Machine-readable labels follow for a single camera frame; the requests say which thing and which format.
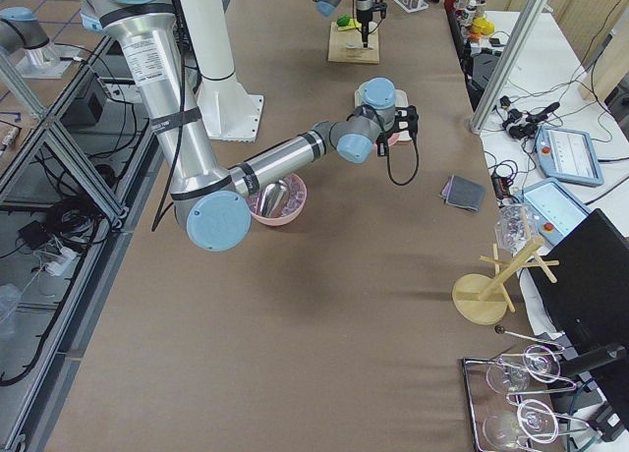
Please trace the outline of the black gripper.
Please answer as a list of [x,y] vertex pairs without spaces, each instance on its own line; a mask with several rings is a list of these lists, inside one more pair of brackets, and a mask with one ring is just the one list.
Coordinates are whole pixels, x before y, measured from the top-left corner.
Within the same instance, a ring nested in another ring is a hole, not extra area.
[[[387,136],[392,133],[400,134],[397,143],[412,142],[413,144],[417,144],[419,134],[419,114],[414,105],[395,108],[395,117],[392,128],[381,134]],[[378,156],[387,156],[389,154],[389,146],[386,141],[378,141],[375,144],[375,148]]]
[[362,46],[369,49],[370,22],[374,13],[380,13],[380,18],[386,16],[387,5],[383,0],[358,0],[356,5],[356,20],[360,24]]

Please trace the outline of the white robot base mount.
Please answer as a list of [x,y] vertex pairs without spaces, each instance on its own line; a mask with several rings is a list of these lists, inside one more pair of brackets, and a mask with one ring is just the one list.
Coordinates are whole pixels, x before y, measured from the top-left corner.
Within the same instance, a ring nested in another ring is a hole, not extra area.
[[222,0],[179,3],[201,75],[193,133],[205,141],[255,141],[263,97],[247,93],[237,79]]

